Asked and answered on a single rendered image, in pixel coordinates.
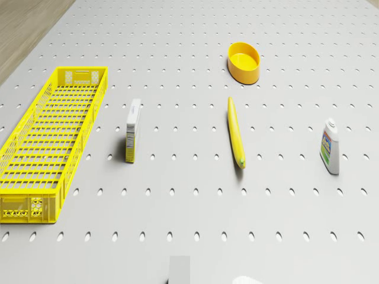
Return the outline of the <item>banana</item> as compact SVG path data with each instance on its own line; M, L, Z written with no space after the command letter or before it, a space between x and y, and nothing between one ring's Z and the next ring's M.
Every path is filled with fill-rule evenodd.
M227 119L229 125L230 141L237 165L244 169L246 167L245 151L243 149L242 138L240 135L237 113L232 97L228 97Z

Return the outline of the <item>white yellow box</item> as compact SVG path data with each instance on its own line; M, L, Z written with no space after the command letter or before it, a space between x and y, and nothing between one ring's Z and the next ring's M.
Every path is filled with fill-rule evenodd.
M126 162L134 163L136 151L137 127L140 116L141 99L133 99L127 117Z

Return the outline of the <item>yellow bowl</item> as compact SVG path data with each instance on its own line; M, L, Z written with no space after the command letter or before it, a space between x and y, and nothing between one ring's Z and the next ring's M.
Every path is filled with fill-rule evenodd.
M227 67L238 82L252 85L258 81L260 75L259 53L248 43L233 43L228 49Z

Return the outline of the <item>grey cube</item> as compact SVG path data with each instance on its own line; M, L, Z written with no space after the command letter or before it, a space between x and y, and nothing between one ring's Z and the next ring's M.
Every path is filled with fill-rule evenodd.
M171 256L168 284L190 284L190 256Z

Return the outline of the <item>small white bottle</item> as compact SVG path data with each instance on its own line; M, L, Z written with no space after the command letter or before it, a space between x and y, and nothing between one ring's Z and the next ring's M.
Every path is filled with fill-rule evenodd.
M328 118L325 121L320 146L320 157L330 174L339 174L339 135L336 123L332 118Z

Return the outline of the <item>yellow basket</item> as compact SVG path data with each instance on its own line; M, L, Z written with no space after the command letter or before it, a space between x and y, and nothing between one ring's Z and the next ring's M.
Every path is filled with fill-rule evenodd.
M105 66L57 67L0 149L0 223L57 221L107 90Z

